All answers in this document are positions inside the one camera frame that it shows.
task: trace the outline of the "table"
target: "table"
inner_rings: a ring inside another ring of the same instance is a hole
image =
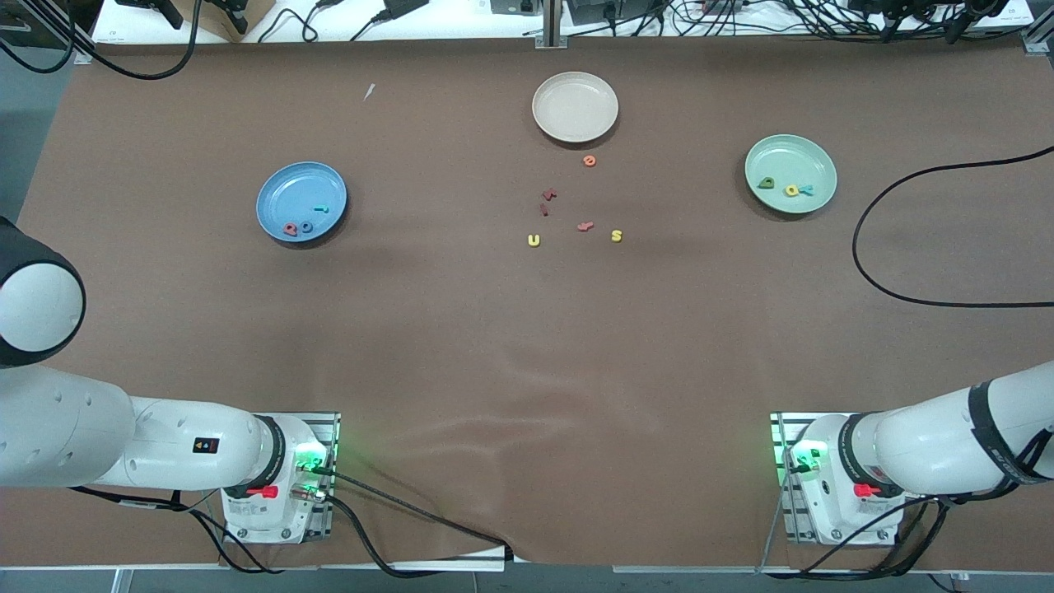
[[[247,35],[247,40],[255,42],[260,35],[271,25],[275,16],[286,7],[294,9],[301,17],[306,17],[313,6],[315,0],[278,0],[275,6],[268,13],[260,23],[251,29]],[[840,0],[840,5],[845,5],[846,0]],[[311,23],[318,31],[319,41],[347,41],[367,22],[371,17],[384,8],[383,0],[363,0],[352,2],[347,0],[336,6],[326,8],[312,19]],[[674,11],[665,11],[667,26],[663,34],[676,36],[677,31],[669,23],[675,18]],[[300,39],[300,24],[290,16],[282,17],[287,22],[266,39],[266,42],[290,43],[302,42]],[[744,6],[736,14],[739,23],[752,23],[776,29],[776,34],[800,34],[801,27],[793,27],[801,21],[789,11],[779,6],[775,2],[759,2],[754,5]],[[873,15],[868,19],[876,26],[883,26],[882,18]],[[1007,7],[996,17],[981,19],[976,27],[971,31],[983,31],[998,33],[1011,31],[1032,23],[1032,13],[1026,0],[1010,0]],[[99,18],[96,21],[92,33],[92,39],[98,43],[114,45],[141,45],[141,44],[177,44],[186,45],[190,38],[191,24],[187,19],[179,31],[169,26],[164,18],[156,12],[122,6],[114,0],[104,0]],[[632,34],[639,26],[639,21],[629,22],[619,26],[621,36]],[[901,31],[914,31],[922,23],[915,19],[907,19],[901,25]],[[589,24],[574,26],[566,9],[562,14],[561,31],[565,34],[583,32],[597,28],[601,24]],[[375,41],[385,39],[474,39],[474,38],[523,38],[524,33],[541,31],[542,17],[494,15],[490,12],[489,0],[430,0],[429,4],[423,8],[414,11],[401,19],[378,24],[371,27],[364,34],[363,41]],[[706,25],[695,27],[688,35],[702,36],[707,33]],[[764,28],[753,28],[749,26],[739,26],[733,28],[730,25],[723,28],[714,28],[711,33],[718,35],[769,35],[774,32]],[[651,37],[659,34],[659,23],[652,22],[641,35]],[[590,35],[599,37],[610,36],[610,31],[601,31]],[[201,31],[198,34],[199,43],[227,43],[227,39]]]
[[[586,149],[529,115],[534,87],[572,68],[620,98],[616,130]],[[866,201],[901,175],[1038,147],[1052,83],[1013,42],[209,47],[156,83],[78,68],[20,223],[87,286],[57,369],[140,396],[339,411],[341,471],[530,561],[752,567],[778,486],[770,412],[911,404],[1054,355],[1050,313],[894,302],[848,250]],[[765,211],[741,178],[750,144],[780,132],[838,163],[814,215]],[[273,171],[308,159],[345,175],[351,216],[325,244],[288,249],[253,204]],[[1045,298],[1052,181],[1043,161],[919,179],[875,212],[861,256],[930,298]],[[392,560],[482,548],[339,495]],[[920,568],[1054,570],[1052,497],[964,508]],[[66,491],[2,499],[0,533],[19,534],[2,565],[215,560],[172,514]],[[769,562],[812,552],[780,541]],[[267,557],[366,560],[339,520],[329,541]]]

